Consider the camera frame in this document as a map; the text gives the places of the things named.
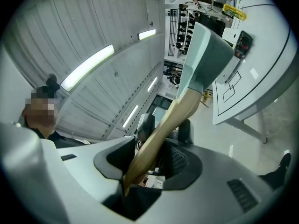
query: white table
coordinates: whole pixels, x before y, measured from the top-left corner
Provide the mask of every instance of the white table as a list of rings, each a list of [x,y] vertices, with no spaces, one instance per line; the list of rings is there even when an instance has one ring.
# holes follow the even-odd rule
[[[247,19],[234,18],[232,28],[247,32],[253,42],[229,82],[213,82],[213,124],[228,123],[266,143],[263,134],[243,121],[272,103],[295,80],[298,44],[272,0],[237,0],[235,6]]]

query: white wall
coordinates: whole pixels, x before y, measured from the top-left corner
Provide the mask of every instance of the white wall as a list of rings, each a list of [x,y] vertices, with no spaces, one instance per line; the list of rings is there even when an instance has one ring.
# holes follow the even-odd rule
[[[0,47],[0,122],[18,122],[32,87],[18,71],[4,46]]]

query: metal frame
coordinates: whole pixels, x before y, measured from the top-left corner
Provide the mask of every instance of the metal frame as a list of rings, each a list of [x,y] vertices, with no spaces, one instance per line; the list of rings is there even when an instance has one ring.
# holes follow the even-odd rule
[[[169,31],[169,47],[168,55],[174,56],[175,43],[177,40],[177,30],[178,30],[178,10],[170,9],[170,31]]]

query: yellow object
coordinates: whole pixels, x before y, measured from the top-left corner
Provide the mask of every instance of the yellow object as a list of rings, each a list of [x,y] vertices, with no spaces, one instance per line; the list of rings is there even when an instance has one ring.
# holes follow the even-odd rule
[[[246,19],[246,14],[240,10],[238,10],[237,8],[229,5],[229,4],[224,4],[223,5],[223,9],[222,9],[225,13],[228,13],[230,15],[235,16],[236,18],[239,18],[241,21]]]

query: person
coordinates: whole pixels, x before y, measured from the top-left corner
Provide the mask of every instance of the person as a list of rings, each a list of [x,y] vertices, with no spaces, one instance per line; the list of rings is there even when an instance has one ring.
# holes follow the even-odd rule
[[[179,4],[178,8],[181,11],[186,11],[186,10],[195,10],[199,11],[200,10],[200,3],[197,0],[188,0],[185,4]]]
[[[56,77],[46,82],[47,86],[38,87],[29,99],[22,112],[24,127],[34,131],[40,139],[54,142],[56,148],[75,147],[85,145],[75,139],[66,138],[55,131],[57,120],[57,90],[60,85]]]

